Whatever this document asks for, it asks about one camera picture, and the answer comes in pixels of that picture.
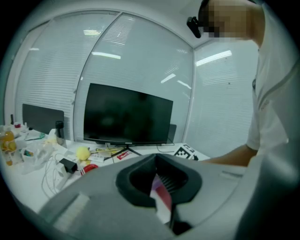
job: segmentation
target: monitor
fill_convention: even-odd
[[[46,107],[23,104],[22,106],[23,124],[38,132],[49,134],[55,128],[55,122],[64,120],[64,112]]]
[[[84,140],[116,145],[162,144],[168,139],[173,101],[91,83]]]

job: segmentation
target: person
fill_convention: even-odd
[[[259,48],[257,73],[252,83],[253,116],[247,142],[223,156],[206,160],[208,163],[247,166],[255,155],[288,142],[272,103],[293,77],[299,78],[298,49],[266,3],[203,0],[198,22],[200,29],[210,36],[253,40]]]

